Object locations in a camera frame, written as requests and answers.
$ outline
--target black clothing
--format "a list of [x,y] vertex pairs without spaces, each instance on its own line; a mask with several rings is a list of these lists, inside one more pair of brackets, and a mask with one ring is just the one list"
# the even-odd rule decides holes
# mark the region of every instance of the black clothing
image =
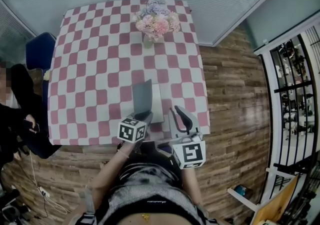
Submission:
[[[0,146],[1,149],[11,153],[2,155],[12,155],[18,151],[18,134],[28,148],[42,159],[47,159],[60,146],[52,145],[48,138],[48,117],[47,107],[43,105],[42,98],[34,93],[34,83],[30,78],[26,68],[17,64],[11,68],[11,89],[19,103],[21,109],[13,109],[0,104]],[[23,126],[23,120],[27,115],[32,115],[40,132],[33,133]]]
[[[185,218],[193,225],[200,225],[200,223],[181,206],[173,203],[172,201],[160,195],[154,195],[152,197],[142,199],[119,208],[108,218],[108,220],[104,224],[116,225],[124,217],[139,213],[178,215],[180,217]],[[203,223],[205,224],[206,218],[203,216],[201,212],[198,212],[198,214],[199,216],[202,216],[201,218],[203,219]]]

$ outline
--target wrist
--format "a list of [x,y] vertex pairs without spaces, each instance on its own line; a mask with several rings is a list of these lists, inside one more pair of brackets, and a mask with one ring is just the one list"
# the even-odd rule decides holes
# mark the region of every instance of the wrist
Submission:
[[134,150],[136,144],[135,143],[130,143],[130,142],[125,142],[122,147],[120,148],[120,150],[127,154],[127,155],[130,155],[130,153]]

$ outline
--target blue chair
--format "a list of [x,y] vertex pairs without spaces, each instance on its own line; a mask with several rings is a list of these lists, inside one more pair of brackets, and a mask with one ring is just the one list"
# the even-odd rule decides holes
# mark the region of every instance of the blue chair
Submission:
[[[48,33],[42,33],[25,45],[25,63],[28,70],[42,69],[42,77],[50,69],[56,38]],[[48,106],[49,82],[42,83],[42,102]]]

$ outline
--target table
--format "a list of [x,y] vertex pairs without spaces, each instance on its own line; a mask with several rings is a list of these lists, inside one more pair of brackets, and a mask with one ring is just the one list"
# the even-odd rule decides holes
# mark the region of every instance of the table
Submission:
[[118,123],[133,112],[132,85],[159,84],[163,123],[152,124],[151,141],[170,138],[168,111],[192,112],[210,133],[203,65],[188,3],[166,0],[179,14],[181,31],[150,49],[132,15],[148,0],[115,0],[68,10],[51,63],[48,124],[54,145],[116,144]]

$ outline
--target flower vase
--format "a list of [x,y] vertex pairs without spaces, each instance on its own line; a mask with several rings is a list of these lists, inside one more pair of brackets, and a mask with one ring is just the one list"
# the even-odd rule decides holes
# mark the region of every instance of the flower vase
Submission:
[[145,34],[143,37],[143,46],[146,49],[150,49],[154,45],[154,42]]

